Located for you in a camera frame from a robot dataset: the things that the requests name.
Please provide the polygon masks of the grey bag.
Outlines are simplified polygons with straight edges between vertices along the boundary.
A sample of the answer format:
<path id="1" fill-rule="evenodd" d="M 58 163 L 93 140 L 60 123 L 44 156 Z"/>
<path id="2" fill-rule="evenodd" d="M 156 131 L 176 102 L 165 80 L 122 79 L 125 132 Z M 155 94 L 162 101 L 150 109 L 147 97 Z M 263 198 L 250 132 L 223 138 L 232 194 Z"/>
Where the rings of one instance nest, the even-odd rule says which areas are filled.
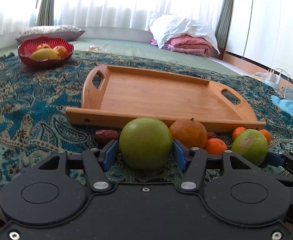
<path id="1" fill-rule="evenodd" d="M 285 86 L 280 90 L 280 94 L 287 100 L 293 101 L 293 87 Z"/>

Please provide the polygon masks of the pink folded blanket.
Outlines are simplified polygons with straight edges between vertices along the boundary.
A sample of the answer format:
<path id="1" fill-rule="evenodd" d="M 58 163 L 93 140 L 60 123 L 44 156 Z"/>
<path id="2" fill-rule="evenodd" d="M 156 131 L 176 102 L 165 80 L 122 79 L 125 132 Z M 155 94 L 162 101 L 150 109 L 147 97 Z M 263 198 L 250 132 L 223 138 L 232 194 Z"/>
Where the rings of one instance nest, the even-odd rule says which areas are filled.
<path id="1" fill-rule="evenodd" d="M 162 49 L 178 53 L 209 57 L 212 47 L 213 46 L 202 37 L 182 35 L 165 42 Z"/>

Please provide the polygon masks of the right green curtain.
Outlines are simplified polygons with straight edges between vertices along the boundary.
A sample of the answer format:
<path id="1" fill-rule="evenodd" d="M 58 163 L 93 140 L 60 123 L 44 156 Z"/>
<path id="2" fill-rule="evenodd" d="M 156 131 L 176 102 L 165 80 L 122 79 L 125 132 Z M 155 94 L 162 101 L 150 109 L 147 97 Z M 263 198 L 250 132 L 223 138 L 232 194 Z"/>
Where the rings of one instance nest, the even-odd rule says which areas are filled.
<path id="1" fill-rule="evenodd" d="M 225 49 L 230 29 L 234 0 L 223 0 L 220 18 L 215 30 L 215 37 L 219 49 Z"/>

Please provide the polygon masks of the smaller green apple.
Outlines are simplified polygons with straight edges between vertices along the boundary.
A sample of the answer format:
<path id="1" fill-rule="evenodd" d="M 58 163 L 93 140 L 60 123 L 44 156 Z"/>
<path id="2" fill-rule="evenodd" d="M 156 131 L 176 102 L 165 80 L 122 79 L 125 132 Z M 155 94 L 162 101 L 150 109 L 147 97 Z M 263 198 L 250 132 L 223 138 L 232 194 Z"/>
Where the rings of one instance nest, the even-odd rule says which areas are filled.
<path id="1" fill-rule="evenodd" d="M 231 150 L 255 166 L 259 166 L 266 158 L 268 142 L 265 136 L 259 131 L 247 129 L 235 138 Z"/>

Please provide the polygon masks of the orange fruit in bowl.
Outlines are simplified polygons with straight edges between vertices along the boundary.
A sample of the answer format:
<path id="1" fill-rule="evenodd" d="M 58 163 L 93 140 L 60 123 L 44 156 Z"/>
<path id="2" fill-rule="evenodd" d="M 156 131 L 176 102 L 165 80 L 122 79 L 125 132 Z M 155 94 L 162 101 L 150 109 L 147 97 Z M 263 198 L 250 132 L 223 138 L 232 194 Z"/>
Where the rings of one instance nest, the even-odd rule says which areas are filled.
<path id="1" fill-rule="evenodd" d="M 36 47 L 36 51 L 40 50 L 40 49 L 46 49 L 46 48 L 50 48 L 49 44 L 46 43 L 42 43 L 39 46 Z"/>

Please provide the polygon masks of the wooden serving tray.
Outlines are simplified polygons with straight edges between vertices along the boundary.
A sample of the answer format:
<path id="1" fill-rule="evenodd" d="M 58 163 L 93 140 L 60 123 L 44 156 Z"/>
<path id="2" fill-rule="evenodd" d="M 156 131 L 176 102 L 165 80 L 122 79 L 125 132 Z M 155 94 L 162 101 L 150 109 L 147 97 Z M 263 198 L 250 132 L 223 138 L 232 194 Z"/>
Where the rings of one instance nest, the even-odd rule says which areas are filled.
<path id="1" fill-rule="evenodd" d="M 89 72 L 81 106 L 67 107 L 66 114 L 72 124 L 113 128 L 123 128 L 136 118 L 156 118 L 167 126 L 194 119 L 212 132 L 266 126 L 248 102 L 224 84 L 112 65 L 100 65 Z"/>

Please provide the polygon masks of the large green apple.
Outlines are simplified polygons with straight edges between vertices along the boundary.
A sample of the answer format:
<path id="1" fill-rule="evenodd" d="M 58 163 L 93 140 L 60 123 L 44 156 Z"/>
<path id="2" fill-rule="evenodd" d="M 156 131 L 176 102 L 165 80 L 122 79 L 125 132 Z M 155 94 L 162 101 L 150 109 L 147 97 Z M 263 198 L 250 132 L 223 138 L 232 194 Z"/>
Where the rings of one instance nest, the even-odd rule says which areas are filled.
<path id="1" fill-rule="evenodd" d="M 169 158 L 172 136 L 164 122 L 138 118 L 122 129 L 119 138 L 121 157 L 127 165 L 139 170 L 156 170 Z"/>

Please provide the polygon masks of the large orange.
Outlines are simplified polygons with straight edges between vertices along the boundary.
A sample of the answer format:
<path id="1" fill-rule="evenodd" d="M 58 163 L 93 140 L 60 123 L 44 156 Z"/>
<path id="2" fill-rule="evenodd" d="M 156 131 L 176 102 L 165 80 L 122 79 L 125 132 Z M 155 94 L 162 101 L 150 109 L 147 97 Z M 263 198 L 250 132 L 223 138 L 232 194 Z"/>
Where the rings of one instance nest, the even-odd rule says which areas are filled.
<path id="1" fill-rule="evenodd" d="M 169 130 L 172 138 L 179 140 L 187 148 L 204 148 L 208 140 L 206 128 L 194 118 L 177 120 L 169 127 Z"/>

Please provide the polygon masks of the yellow mango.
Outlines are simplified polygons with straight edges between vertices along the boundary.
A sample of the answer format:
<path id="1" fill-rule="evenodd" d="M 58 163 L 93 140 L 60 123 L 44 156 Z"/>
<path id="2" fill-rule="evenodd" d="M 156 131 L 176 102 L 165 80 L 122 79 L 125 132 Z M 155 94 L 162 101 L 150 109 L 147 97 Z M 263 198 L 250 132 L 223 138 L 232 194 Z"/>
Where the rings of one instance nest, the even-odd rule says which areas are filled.
<path id="1" fill-rule="evenodd" d="M 30 55 L 30 58 L 35 61 L 43 61 L 43 60 L 59 60 L 59 53 L 51 48 L 40 49 L 38 51 L 33 52 Z"/>

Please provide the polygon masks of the white pillow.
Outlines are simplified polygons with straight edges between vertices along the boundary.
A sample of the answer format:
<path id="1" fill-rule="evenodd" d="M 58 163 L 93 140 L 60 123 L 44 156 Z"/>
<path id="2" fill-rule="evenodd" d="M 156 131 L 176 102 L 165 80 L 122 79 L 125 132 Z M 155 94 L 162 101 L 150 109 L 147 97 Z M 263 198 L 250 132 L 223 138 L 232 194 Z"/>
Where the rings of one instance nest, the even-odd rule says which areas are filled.
<path id="1" fill-rule="evenodd" d="M 202 37 L 208 41 L 219 53 L 217 40 L 211 26 L 194 20 L 192 18 L 183 18 L 174 15 L 161 15 L 157 17 L 150 25 L 150 31 L 153 35 L 151 43 L 162 49 L 168 40 L 189 35 L 191 37 Z"/>

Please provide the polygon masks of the white charger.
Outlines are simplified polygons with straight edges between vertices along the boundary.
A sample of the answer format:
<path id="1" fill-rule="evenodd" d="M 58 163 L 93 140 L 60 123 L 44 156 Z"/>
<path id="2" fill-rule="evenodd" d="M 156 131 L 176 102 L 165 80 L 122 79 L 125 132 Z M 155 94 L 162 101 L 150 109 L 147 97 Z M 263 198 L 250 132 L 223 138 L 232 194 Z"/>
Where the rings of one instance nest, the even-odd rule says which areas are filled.
<path id="1" fill-rule="evenodd" d="M 285 86 L 289 86 L 289 83 L 292 81 L 292 79 L 291 79 L 290 75 L 285 70 L 283 70 L 281 68 L 275 68 L 273 71 L 269 71 L 268 76 L 266 77 L 266 80 L 265 80 L 266 84 L 271 86 L 278 94 L 280 94 L 280 90 L 282 88 L 280 86 L 280 81 L 282 79 L 281 75 L 283 73 L 286 76 L 286 85 Z"/>

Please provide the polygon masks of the white sheer curtain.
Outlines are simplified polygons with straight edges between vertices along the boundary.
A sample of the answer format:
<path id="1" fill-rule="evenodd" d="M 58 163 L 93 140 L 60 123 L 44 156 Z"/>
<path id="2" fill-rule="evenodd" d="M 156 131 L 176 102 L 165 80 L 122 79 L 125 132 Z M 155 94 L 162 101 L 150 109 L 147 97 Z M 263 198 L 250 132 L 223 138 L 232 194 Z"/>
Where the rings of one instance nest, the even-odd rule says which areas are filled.
<path id="1" fill-rule="evenodd" d="M 148 30 L 169 14 L 216 28 L 223 0 L 54 0 L 54 25 Z M 36 0 L 0 0 L 0 35 L 36 25 Z"/>

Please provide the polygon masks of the green curtain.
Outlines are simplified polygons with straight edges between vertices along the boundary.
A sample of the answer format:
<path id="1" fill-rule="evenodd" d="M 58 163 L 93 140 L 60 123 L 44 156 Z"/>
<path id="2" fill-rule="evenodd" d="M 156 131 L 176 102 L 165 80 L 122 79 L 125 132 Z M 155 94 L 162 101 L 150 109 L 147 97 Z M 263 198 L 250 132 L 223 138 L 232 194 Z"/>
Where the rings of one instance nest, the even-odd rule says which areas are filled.
<path id="1" fill-rule="evenodd" d="M 36 0 L 36 25 L 54 25 L 54 0 Z"/>
<path id="2" fill-rule="evenodd" d="M 234 0 L 223 0 L 220 18 L 215 30 L 215 37 L 219 49 L 225 49 L 230 29 Z"/>

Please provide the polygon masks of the light blue cloth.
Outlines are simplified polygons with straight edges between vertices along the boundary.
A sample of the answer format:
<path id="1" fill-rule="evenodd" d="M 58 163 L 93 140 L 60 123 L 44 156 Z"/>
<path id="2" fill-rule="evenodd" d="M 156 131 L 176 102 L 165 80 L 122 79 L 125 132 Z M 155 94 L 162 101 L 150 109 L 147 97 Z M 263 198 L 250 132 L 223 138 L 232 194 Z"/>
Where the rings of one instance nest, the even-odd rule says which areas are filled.
<path id="1" fill-rule="evenodd" d="M 293 116 L 293 100 L 279 99 L 277 96 L 272 95 L 271 102 L 282 111 L 288 113 L 290 116 Z"/>

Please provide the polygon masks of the small tangerine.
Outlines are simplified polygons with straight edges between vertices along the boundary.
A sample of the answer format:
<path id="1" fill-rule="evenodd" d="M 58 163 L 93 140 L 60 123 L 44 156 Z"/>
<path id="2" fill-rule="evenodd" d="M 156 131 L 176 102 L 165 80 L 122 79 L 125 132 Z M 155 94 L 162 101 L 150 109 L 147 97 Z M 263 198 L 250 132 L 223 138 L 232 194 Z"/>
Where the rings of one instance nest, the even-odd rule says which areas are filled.
<path id="1" fill-rule="evenodd" d="M 259 132 L 264 135 L 264 137 L 267 140 L 267 143 L 270 144 L 272 140 L 270 132 L 267 131 L 266 129 L 260 129 Z"/>
<path id="2" fill-rule="evenodd" d="M 218 138 L 211 138 L 207 141 L 204 148 L 210 155 L 222 155 L 227 150 L 227 145 Z"/>
<path id="3" fill-rule="evenodd" d="M 234 129 L 234 131 L 232 132 L 232 141 L 234 141 L 238 137 L 238 135 L 240 135 L 245 130 L 246 128 L 244 127 L 237 127 L 236 129 Z"/>

